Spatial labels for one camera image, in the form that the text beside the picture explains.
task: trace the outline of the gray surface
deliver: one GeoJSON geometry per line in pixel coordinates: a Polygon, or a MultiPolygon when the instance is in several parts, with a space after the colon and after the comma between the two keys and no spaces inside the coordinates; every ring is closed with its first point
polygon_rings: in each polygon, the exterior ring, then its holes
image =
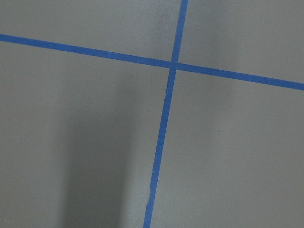
{"type": "Polygon", "coordinates": [[[180,62],[304,83],[304,1],[190,0],[180,62]]]}
{"type": "Polygon", "coordinates": [[[152,228],[301,228],[303,92],[178,72],[152,228]]]}
{"type": "Polygon", "coordinates": [[[179,0],[10,0],[0,33],[170,60],[179,0]]]}
{"type": "Polygon", "coordinates": [[[0,50],[0,227],[141,227],[168,70],[0,50]]]}

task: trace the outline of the vertical blue line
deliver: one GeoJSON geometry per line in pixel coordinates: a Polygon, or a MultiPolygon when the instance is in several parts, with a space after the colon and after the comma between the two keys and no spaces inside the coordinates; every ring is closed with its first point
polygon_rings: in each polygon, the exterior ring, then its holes
{"type": "Polygon", "coordinates": [[[174,81],[176,75],[176,66],[179,60],[180,55],[180,48],[181,48],[181,40],[182,34],[184,30],[186,12],[187,12],[188,0],[181,0],[180,4],[180,13],[179,19],[176,27],[175,33],[175,40],[173,45],[172,57],[171,62],[174,64],[174,67],[169,69],[169,76],[167,82],[167,90],[166,96],[163,103],[162,114],[161,114],[161,124],[160,129],[158,132],[158,140],[156,145],[156,152],[154,157],[153,169],[152,169],[152,176],[150,182],[150,197],[146,207],[146,213],[144,216],[143,228],[150,228],[152,214],[153,214],[153,207],[158,183],[158,177],[161,168],[161,161],[162,161],[162,151],[165,142],[169,112],[170,112],[170,105],[172,100],[173,88],[174,88],[174,81]]]}

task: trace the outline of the horizontal blue line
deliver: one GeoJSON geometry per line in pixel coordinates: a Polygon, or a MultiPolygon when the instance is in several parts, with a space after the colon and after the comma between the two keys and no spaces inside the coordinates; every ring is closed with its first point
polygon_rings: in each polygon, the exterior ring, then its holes
{"type": "Polygon", "coordinates": [[[43,40],[37,40],[37,39],[29,39],[29,38],[23,38],[23,37],[16,37],[16,36],[10,36],[10,35],[4,35],[0,34],[0,41],[6,41],[9,43],[15,43],[15,44],[23,44],[33,47],[39,47],[39,48],[48,48],[53,50],[59,50],[59,51],[66,51],[66,52],[73,52],[77,54],[87,55],[87,56],[95,56],[95,57],[102,57],[102,58],[109,58],[109,59],[115,59],[115,60],[121,60],[125,62],[131,62],[131,63],[139,63],[139,64],[145,64],[150,66],[156,66],[156,67],[164,67],[164,68],[170,68],[172,66],[172,63],[170,61],[164,61],[154,58],[146,58],[146,57],[139,57],[139,56],[132,56],[132,55],[126,55],[111,51],[102,51],[97,49],[91,49],[86,47],[78,47],[68,44],[59,44],[59,43],[53,43],[43,40]]]}
{"type": "Polygon", "coordinates": [[[42,47],[42,48],[48,48],[48,49],[53,49],[53,50],[72,52],[72,53],[88,55],[88,56],[121,60],[121,61],[125,61],[125,62],[139,63],[139,64],[145,64],[145,65],[156,66],[156,67],[171,68],[171,69],[177,69],[177,70],[205,74],[205,75],[226,77],[226,78],[261,83],[261,84],[266,84],[266,85],[271,85],[271,86],[279,86],[279,87],[285,87],[285,88],[291,88],[291,89],[304,90],[304,84],[298,83],[298,82],[285,81],[285,80],[280,80],[280,79],[275,79],[275,78],[270,78],[270,77],[249,75],[249,74],[237,73],[237,72],[227,71],[227,70],[213,69],[213,68],[202,67],[202,66],[200,67],[200,66],[194,66],[194,65],[183,64],[183,63],[172,63],[170,61],[159,60],[159,59],[154,59],[154,58],[132,56],[132,55],[126,55],[126,54],[121,54],[121,53],[116,53],[116,52],[91,49],[91,48],[86,48],[86,47],[78,47],[78,46],[67,45],[67,44],[53,43],[53,42],[37,40],[37,39],[29,39],[29,38],[0,34],[0,41],[5,41],[5,42],[15,43],[15,44],[23,44],[23,45],[39,47],[39,48],[42,47]]]}

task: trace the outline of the blue tape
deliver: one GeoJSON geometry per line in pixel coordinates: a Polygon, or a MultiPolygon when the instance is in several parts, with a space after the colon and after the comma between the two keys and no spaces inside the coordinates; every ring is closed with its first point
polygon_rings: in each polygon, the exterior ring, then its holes
{"type": "Polygon", "coordinates": [[[53,50],[59,50],[59,51],[66,51],[66,52],[73,52],[77,54],[87,55],[87,56],[95,56],[95,57],[102,57],[102,58],[109,58],[109,59],[115,59],[115,60],[121,60],[125,62],[131,62],[131,63],[139,63],[139,64],[145,64],[150,66],[156,66],[156,67],[164,67],[164,68],[170,68],[172,66],[172,63],[170,61],[165,60],[159,60],[154,58],[146,58],[146,57],[139,57],[139,56],[132,56],[132,55],[126,55],[111,51],[102,51],[102,50],[96,50],[86,47],[78,47],[68,44],[59,44],[54,42],[48,42],[43,40],[37,40],[37,39],[29,39],[29,38],[23,38],[23,37],[16,37],[16,36],[9,36],[0,34],[0,41],[6,41],[9,43],[15,43],[15,44],[23,44],[33,47],[39,47],[39,48],[48,48],[53,50]]]}
{"type": "Polygon", "coordinates": [[[181,48],[182,34],[183,34],[184,24],[186,19],[187,6],[188,6],[188,0],[182,0],[180,4],[179,19],[176,27],[175,40],[173,45],[172,57],[171,57],[171,62],[174,65],[169,70],[166,96],[162,108],[162,114],[161,114],[162,118],[161,118],[159,133],[158,133],[158,140],[156,145],[156,152],[155,152],[152,176],[150,182],[150,197],[146,206],[143,228],[150,228],[151,226],[158,177],[159,177],[161,162],[162,162],[162,151],[165,142],[167,124],[169,119],[169,112],[170,112],[174,81],[176,75],[176,67],[178,65],[177,63],[180,55],[180,48],[181,48]]]}
{"type": "Polygon", "coordinates": [[[249,75],[249,74],[237,73],[237,72],[232,72],[232,71],[227,71],[227,70],[218,70],[218,69],[213,69],[213,68],[207,68],[207,67],[202,67],[202,66],[201,67],[193,66],[193,65],[182,64],[182,63],[179,63],[177,65],[177,69],[182,70],[182,71],[193,72],[193,73],[205,74],[205,75],[226,77],[226,78],[232,78],[232,79],[237,79],[237,80],[242,80],[242,81],[304,90],[303,83],[285,81],[285,80],[280,80],[280,79],[275,79],[275,78],[270,78],[270,77],[249,75]]]}

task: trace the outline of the blue line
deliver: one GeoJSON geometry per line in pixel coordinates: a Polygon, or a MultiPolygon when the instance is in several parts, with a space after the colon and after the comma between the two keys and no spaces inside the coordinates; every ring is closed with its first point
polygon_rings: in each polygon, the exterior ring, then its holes
{"type": "Polygon", "coordinates": [[[161,114],[162,118],[161,118],[160,129],[158,132],[158,140],[156,144],[156,152],[155,152],[152,176],[150,182],[150,197],[146,206],[143,228],[150,228],[151,226],[158,177],[159,177],[161,162],[162,162],[162,151],[165,142],[167,124],[169,119],[170,106],[171,106],[174,81],[176,75],[176,67],[178,65],[177,63],[180,55],[180,48],[181,48],[182,34],[183,34],[183,29],[186,19],[187,6],[188,6],[188,0],[181,0],[179,19],[176,27],[176,34],[175,34],[175,40],[174,40],[172,58],[171,58],[171,62],[174,65],[169,70],[166,96],[162,108],[162,114],[161,114]]]}
{"type": "Polygon", "coordinates": [[[249,75],[249,74],[243,74],[243,73],[237,73],[227,70],[218,70],[213,68],[207,68],[207,67],[200,67],[200,66],[193,66],[188,64],[182,64],[179,63],[177,65],[178,70],[193,72],[193,73],[199,73],[199,74],[205,74],[205,75],[212,75],[212,76],[218,76],[218,77],[226,77],[226,78],[232,78],[242,81],[248,81],[248,82],[255,82],[255,83],[261,83],[271,86],[279,86],[279,87],[285,87],[285,88],[291,88],[291,89],[298,89],[298,90],[304,90],[304,84],[298,83],[298,82],[291,82],[291,81],[285,81],[275,78],[269,78],[269,77],[262,77],[262,76],[256,76],[256,75],[249,75]]]}
{"type": "Polygon", "coordinates": [[[15,43],[15,44],[23,44],[33,47],[39,47],[39,48],[48,48],[53,50],[59,50],[59,51],[66,51],[66,52],[73,52],[77,54],[87,55],[87,56],[95,56],[95,57],[102,57],[102,58],[109,58],[109,59],[115,59],[115,60],[121,60],[125,62],[131,62],[131,63],[139,63],[139,64],[145,64],[150,66],[156,66],[156,67],[164,67],[164,68],[170,68],[172,66],[172,63],[170,61],[164,61],[154,58],[145,58],[145,57],[139,57],[139,56],[132,56],[132,55],[126,55],[111,51],[102,51],[102,50],[96,50],[86,47],[78,47],[68,44],[59,44],[59,43],[53,43],[43,40],[37,40],[37,39],[29,39],[29,38],[23,38],[23,37],[16,37],[16,36],[10,36],[10,35],[4,35],[0,34],[0,41],[6,41],[9,43],[15,43]]]}

